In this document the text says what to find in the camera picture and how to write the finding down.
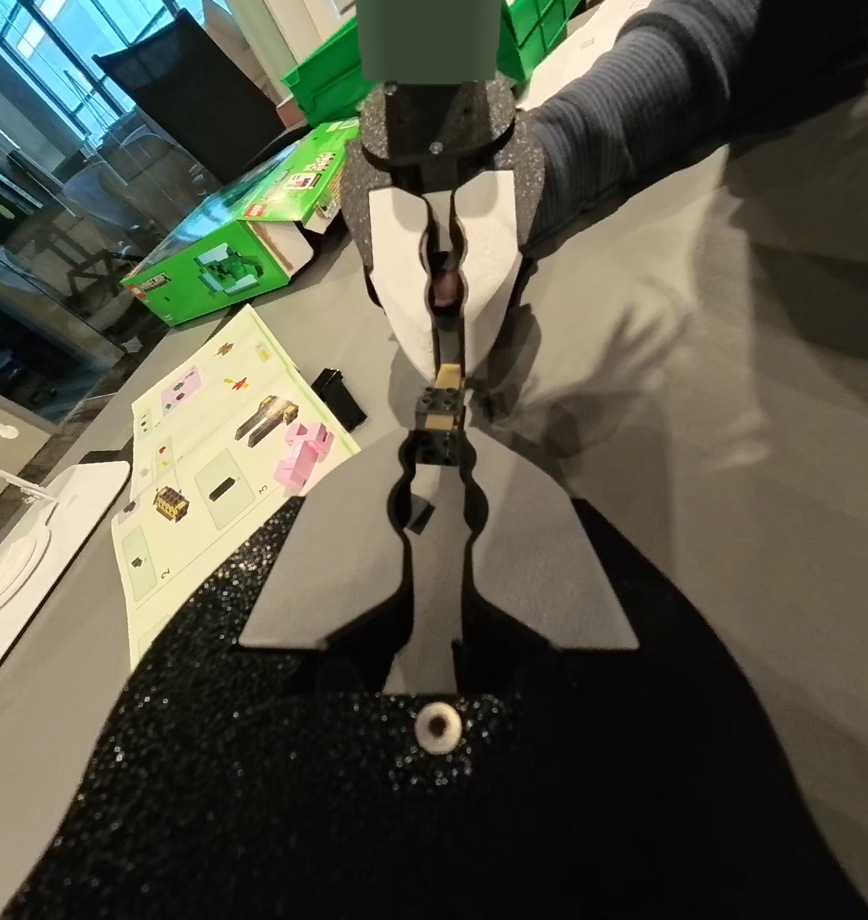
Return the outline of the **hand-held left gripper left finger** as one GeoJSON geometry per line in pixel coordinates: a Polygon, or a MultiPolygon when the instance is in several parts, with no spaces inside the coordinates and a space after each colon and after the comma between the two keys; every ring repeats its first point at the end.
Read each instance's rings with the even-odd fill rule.
{"type": "Polygon", "coordinates": [[[310,489],[239,637],[294,656],[304,692],[381,692],[411,637],[411,446],[392,431],[310,489]]]}

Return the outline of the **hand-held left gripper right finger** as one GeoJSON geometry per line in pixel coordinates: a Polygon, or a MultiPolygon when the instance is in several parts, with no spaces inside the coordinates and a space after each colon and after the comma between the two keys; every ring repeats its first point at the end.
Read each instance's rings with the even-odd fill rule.
{"type": "Polygon", "coordinates": [[[545,662],[639,650],[566,489],[484,431],[465,431],[460,448],[459,690],[498,693],[545,662]]]}

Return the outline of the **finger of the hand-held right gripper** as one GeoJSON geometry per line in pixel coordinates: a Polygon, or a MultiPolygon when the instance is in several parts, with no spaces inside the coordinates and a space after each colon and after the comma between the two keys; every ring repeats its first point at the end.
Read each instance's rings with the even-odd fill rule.
{"type": "Polygon", "coordinates": [[[425,261],[428,203],[401,189],[371,190],[368,201],[372,287],[405,356],[431,383],[437,358],[425,261]]]}
{"type": "Polygon", "coordinates": [[[467,375],[486,361],[504,323],[517,280],[515,179],[509,170],[487,170],[453,195],[463,237],[463,362],[467,375]]]}

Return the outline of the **tan and black brick assembly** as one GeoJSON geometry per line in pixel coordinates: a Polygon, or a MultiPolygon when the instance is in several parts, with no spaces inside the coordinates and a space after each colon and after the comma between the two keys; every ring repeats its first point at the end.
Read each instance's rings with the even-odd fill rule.
{"type": "Polygon", "coordinates": [[[417,464],[461,469],[469,457],[465,371],[460,362],[440,365],[432,385],[417,399],[410,454],[417,464]]]}

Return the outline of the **person's right forearm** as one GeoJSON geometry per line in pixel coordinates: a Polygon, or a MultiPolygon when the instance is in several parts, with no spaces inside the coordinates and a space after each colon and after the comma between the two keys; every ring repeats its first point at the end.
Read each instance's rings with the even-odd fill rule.
{"type": "Polygon", "coordinates": [[[662,1],[531,111],[545,178],[526,247],[868,44],[868,1],[662,1]]]}

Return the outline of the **pink brick pig figure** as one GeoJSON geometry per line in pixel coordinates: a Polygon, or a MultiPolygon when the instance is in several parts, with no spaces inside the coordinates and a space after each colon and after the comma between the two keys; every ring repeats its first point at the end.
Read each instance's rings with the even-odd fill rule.
{"type": "Polygon", "coordinates": [[[334,434],[320,421],[292,423],[284,436],[288,452],[276,466],[273,480],[285,489],[302,492],[334,441],[334,434]]]}

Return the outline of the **green plastic bin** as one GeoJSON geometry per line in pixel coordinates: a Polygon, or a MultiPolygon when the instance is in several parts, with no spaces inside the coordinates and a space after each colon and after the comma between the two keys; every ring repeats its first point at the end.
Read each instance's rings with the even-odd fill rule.
{"type": "Polygon", "coordinates": [[[281,83],[313,128],[355,117],[362,101],[379,85],[363,73],[357,17],[349,17],[281,83]]]}
{"type": "Polygon", "coordinates": [[[501,9],[497,70],[518,84],[566,38],[569,20],[584,1],[505,1],[501,9]]]}

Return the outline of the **black brick pieces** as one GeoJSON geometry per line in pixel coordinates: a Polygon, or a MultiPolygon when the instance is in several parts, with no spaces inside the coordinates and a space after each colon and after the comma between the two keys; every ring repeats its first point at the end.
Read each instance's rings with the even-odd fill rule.
{"type": "Polygon", "coordinates": [[[323,369],[312,385],[316,396],[348,433],[353,433],[368,419],[366,412],[348,390],[341,371],[323,369]]]}

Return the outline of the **brick instruction booklet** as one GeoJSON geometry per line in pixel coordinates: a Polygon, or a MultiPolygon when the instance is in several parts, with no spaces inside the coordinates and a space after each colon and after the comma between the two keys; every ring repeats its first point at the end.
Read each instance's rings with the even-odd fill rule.
{"type": "Polygon", "coordinates": [[[250,305],[131,411],[129,499],[111,536],[135,669],[211,573],[359,445],[250,305]],[[285,434],[316,421],[335,441],[302,492],[285,489],[272,478],[285,434]]]}

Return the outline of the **green brick set box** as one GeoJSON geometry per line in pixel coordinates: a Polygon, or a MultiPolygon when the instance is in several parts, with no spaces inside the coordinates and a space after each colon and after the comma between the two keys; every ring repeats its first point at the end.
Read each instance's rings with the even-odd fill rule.
{"type": "Polygon", "coordinates": [[[307,130],[210,195],[121,280],[176,327],[287,286],[340,213],[340,178],[359,119],[307,130]]]}

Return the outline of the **black office chair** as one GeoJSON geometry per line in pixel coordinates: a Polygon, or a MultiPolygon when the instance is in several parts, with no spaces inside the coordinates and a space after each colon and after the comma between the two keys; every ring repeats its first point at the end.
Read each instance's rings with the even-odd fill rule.
{"type": "Polygon", "coordinates": [[[98,69],[221,184],[302,137],[186,9],[129,47],[93,56],[98,69]]]}

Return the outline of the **white tray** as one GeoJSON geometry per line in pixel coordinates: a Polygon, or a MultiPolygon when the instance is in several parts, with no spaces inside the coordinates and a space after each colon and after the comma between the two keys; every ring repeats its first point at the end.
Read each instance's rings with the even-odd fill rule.
{"type": "Polygon", "coordinates": [[[46,486],[0,541],[0,665],[129,480],[117,454],[87,454],[46,486]]]}

